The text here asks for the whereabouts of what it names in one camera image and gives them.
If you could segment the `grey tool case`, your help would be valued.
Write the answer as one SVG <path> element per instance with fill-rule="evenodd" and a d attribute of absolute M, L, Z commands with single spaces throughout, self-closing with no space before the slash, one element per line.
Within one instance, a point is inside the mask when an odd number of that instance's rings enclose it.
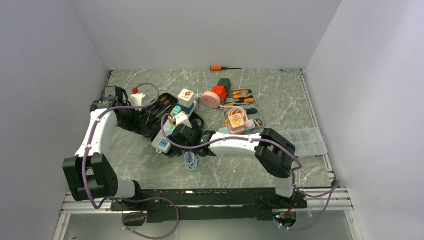
<path fill-rule="evenodd" d="M 252 90 L 252 95 L 254 96 L 254 102 L 253 103 L 237 103 L 234 99 L 232 99 L 232 92 L 233 91 L 240 91 L 240 90 Z M 245 89 L 233 89 L 230 90 L 229 94 L 227 95 L 225 102 L 223 103 L 225 107 L 229 108 L 220 108 L 222 110 L 222 120 L 224 122 L 224 126 L 227 127 L 229 125 L 229 112 L 231 108 L 233 107 L 241 107 L 245 109 L 247 118 L 253 122 L 253 125 L 255 125 L 255 128 L 264 128 L 265 123 L 263 119 L 263 115 L 258 107 L 258 100 L 254 93 L 254 90 L 251 88 L 245 88 Z"/>

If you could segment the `white power strip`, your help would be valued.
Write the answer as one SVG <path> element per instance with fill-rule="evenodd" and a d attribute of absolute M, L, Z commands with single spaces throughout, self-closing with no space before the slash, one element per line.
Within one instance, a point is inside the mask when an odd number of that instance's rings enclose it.
<path fill-rule="evenodd" d="M 184 112 L 190 118 L 190 116 L 194 113 L 196 107 L 197 107 L 197 101 L 195 100 L 192 107 L 188 109 L 188 113 L 186 113 L 183 110 L 182 107 L 181 107 L 181 112 Z M 164 133 L 162 133 L 162 131 L 160 130 L 159 133 L 156 135 L 156 137 L 153 139 L 153 141 L 151 143 L 152 147 L 155 149 L 155 151 L 158 154 L 170 154 L 171 153 L 172 145 L 165 139 L 165 136 L 170 138 L 175 129 L 176 129 L 176 126 L 170 125 L 169 120 L 165 121 L 165 123 L 163 125 Z"/>

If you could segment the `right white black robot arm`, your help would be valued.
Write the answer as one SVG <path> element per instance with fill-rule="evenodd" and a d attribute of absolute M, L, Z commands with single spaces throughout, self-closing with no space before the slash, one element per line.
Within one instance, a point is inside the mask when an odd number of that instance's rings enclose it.
<path fill-rule="evenodd" d="M 261 133 L 237 135 L 179 125 L 166 139 L 173 147 L 201 157 L 253 156 L 274 177 L 276 203 L 287 208 L 295 201 L 292 166 L 297 160 L 296 147 L 274 129 L 264 128 Z"/>

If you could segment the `black tool case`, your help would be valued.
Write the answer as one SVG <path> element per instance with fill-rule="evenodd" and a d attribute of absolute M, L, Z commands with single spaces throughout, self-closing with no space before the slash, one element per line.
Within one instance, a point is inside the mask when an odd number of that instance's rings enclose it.
<path fill-rule="evenodd" d="M 154 105 L 141 110 L 143 116 L 141 128 L 134 129 L 133 131 L 143 137 L 149 138 L 152 143 L 161 130 L 163 115 L 171 114 L 172 108 L 177 105 L 178 100 L 175 96 L 169 93 L 163 93 Z M 164 155 L 171 157 L 170 153 L 165 153 Z"/>

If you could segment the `clear plastic screw box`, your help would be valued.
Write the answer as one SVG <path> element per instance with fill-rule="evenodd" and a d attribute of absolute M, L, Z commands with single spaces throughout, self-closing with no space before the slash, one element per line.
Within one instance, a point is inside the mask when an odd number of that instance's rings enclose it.
<path fill-rule="evenodd" d="M 295 146 L 296 157 L 323 156 L 328 153 L 324 138 L 317 127 L 283 130 L 279 134 Z"/>

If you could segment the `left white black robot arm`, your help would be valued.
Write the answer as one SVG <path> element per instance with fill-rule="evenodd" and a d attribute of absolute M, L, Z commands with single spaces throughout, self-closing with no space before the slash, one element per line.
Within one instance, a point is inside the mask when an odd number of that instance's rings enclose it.
<path fill-rule="evenodd" d="M 148 97 L 134 89 L 131 95 L 118 86 L 108 86 L 104 95 L 90 106 L 90 123 L 83 143 L 74 157 L 66 158 L 62 168 L 75 201 L 87 201 L 90 190 L 94 199 L 120 198 L 131 210 L 144 203 L 140 184 L 118 178 L 107 159 L 115 127 L 134 131 L 141 112 L 138 107 Z"/>

